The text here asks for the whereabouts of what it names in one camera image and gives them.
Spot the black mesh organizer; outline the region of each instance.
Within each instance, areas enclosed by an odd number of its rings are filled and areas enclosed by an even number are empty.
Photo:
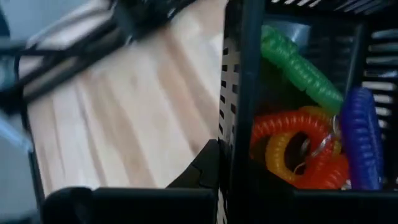
[[[398,189],[398,22],[394,19],[397,13],[395,0],[230,0],[224,25],[218,141],[209,141],[170,189],[64,189],[40,202],[44,223],[394,220],[393,209],[398,206],[398,194],[394,192]],[[123,21],[117,24],[131,38],[135,28],[131,29],[128,23],[126,26],[128,16],[119,15],[116,20]],[[264,161],[249,158],[256,113],[314,104],[305,97],[289,104],[282,95],[284,91],[294,92],[291,86],[275,88],[273,83],[261,80],[263,24],[296,38],[301,55],[340,92],[347,93],[361,85],[372,90],[383,137],[386,189],[298,190],[267,171]],[[36,97],[33,95],[24,103]],[[264,103],[278,106],[262,108]]]

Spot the wooden surface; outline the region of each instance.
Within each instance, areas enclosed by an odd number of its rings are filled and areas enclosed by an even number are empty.
[[[217,137],[225,3],[198,0],[29,107],[46,195],[165,187]]]

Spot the wooden floor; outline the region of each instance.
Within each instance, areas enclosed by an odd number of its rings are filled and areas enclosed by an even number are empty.
[[[45,194],[165,187],[217,137],[226,0],[198,0],[29,107]]]

